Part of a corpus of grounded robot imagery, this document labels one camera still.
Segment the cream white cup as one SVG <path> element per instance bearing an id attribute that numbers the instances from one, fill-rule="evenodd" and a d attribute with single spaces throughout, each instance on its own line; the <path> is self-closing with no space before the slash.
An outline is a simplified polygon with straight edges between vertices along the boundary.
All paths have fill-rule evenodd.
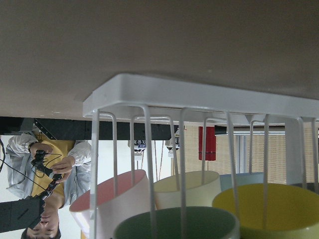
<path id="1" fill-rule="evenodd" d="M 186 205 L 211 207 L 212 201 L 221 192 L 220 175 L 214 171 L 192 171 L 185 174 Z M 154 183 L 156 208 L 158 210 L 180 207 L 181 195 L 176 176 Z"/>

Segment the yellow cup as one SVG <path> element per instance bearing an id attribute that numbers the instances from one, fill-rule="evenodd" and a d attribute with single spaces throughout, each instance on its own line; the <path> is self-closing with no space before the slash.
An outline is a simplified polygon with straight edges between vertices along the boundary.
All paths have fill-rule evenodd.
<path id="1" fill-rule="evenodd" d="M 242 239 L 317 239 L 319 196 L 297 186 L 263 184 L 238 187 Z"/>

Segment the green cup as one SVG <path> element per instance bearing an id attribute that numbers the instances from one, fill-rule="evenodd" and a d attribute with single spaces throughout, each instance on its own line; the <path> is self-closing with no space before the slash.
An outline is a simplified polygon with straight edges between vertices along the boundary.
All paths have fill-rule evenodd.
<path id="1" fill-rule="evenodd" d="M 180 208 L 156 211 L 157 238 L 180 239 Z M 186 208 L 186 237 L 188 239 L 239 239 L 238 219 L 230 212 L 213 207 Z M 121 222 L 114 231 L 115 239 L 150 239 L 150 213 L 142 213 Z"/>

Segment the black monitor box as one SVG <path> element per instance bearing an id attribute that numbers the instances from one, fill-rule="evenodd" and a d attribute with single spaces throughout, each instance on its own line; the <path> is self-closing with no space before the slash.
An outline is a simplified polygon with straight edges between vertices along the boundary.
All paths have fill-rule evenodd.
<path id="1" fill-rule="evenodd" d="M 27 197 L 17 201 L 1 202 L 0 232 L 27 229 L 36 226 L 44 212 L 45 201 L 39 197 Z"/>

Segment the pink cup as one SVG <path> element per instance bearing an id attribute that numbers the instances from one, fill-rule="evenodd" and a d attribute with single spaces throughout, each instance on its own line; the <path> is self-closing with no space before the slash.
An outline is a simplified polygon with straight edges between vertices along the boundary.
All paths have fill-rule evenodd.
<path id="1" fill-rule="evenodd" d="M 118 175 L 118 195 L 114 195 L 114 179 L 97 185 L 96 238 L 110 239 L 115 228 L 124 220 L 150 210 L 150 180 L 144 170 Z"/>

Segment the person in yellow shirt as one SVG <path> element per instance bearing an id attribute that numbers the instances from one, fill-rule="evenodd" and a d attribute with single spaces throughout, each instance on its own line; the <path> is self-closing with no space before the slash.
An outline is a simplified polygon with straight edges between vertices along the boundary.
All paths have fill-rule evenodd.
<path id="1" fill-rule="evenodd" d="M 8 190 L 20 199 L 39 195 L 52 181 L 31 164 L 38 150 L 46 153 L 44 165 L 53 173 L 61 174 L 62 179 L 44 200 L 39 223 L 26 228 L 21 238 L 59 239 L 58 211 L 90 189 L 91 145 L 86 140 L 50 140 L 45 136 L 38 139 L 32 132 L 11 137 L 5 150 L 5 160 L 9 165 Z"/>

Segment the light blue cup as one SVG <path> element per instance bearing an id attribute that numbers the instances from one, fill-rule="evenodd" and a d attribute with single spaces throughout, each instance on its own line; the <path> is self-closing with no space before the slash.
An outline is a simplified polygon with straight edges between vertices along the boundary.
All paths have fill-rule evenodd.
<path id="1" fill-rule="evenodd" d="M 263 177 L 263 172 L 241 173 L 236 174 L 236 181 L 238 186 L 247 184 L 258 184 L 263 182 Z M 221 191 L 232 188 L 231 174 L 220 175 L 220 185 Z"/>

